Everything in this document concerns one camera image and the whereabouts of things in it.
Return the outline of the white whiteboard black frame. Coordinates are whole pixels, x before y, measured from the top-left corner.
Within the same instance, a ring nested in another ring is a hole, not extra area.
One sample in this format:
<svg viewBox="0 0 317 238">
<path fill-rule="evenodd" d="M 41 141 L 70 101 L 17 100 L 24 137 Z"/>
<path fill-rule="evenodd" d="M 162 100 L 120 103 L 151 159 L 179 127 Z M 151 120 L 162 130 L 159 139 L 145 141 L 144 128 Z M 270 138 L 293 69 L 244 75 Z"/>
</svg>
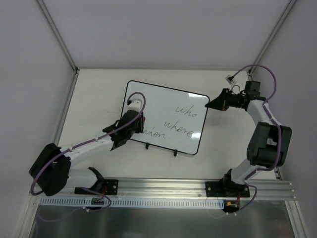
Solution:
<svg viewBox="0 0 317 238">
<path fill-rule="evenodd" d="M 124 100 L 132 99 L 146 101 L 144 131 L 132 140 L 197 154 L 210 101 L 207 95 L 131 80 Z"/>
</svg>

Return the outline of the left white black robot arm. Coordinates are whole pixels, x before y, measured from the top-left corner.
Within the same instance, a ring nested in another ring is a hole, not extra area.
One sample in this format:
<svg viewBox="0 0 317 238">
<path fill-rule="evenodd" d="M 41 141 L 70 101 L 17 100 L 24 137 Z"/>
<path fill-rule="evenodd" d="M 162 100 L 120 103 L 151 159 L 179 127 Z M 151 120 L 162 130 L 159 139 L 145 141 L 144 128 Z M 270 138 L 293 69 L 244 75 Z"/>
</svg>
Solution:
<svg viewBox="0 0 317 238">
<path fill-rule="evenodd" d="M 54 143 L 46 145 L 29 170 L 33 178 L 31 194 L 53 196 L 64 188 L 74 188 L 76 194 L 106 194 L 109 184 L 97 169 L 75 169 L 75 166 L 125 145 L 134 133 L 143 131 L 144 121 L 143 113 L 128 110 L 96 139 L 69 148 Z"/>
</svg>

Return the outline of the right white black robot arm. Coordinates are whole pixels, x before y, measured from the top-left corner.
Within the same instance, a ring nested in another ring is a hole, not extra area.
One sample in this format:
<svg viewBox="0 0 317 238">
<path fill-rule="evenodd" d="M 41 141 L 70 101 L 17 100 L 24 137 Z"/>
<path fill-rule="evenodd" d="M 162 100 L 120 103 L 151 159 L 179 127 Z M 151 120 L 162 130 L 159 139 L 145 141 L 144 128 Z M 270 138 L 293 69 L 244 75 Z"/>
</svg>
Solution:
<svg viewBox="0 0 317 238">
<path fill-rule="evenodd" d="M 260 86 L 260 82 L 248 81 L 239 94 L 224 88 L 217 98 L 205 105 L 218 111 L 226 111 L 230 107 L 244 109 L 256 126 L 247 147 L 246 159 L 229 169 L 218 182 L 206 182 L 207 197 L 249 197 L 249 180 L 259 172 L 282 166 L 286 160 L 292 129 L 283 126 L 272 115 L 266 98 L 261 96 Z"/>
</svg>

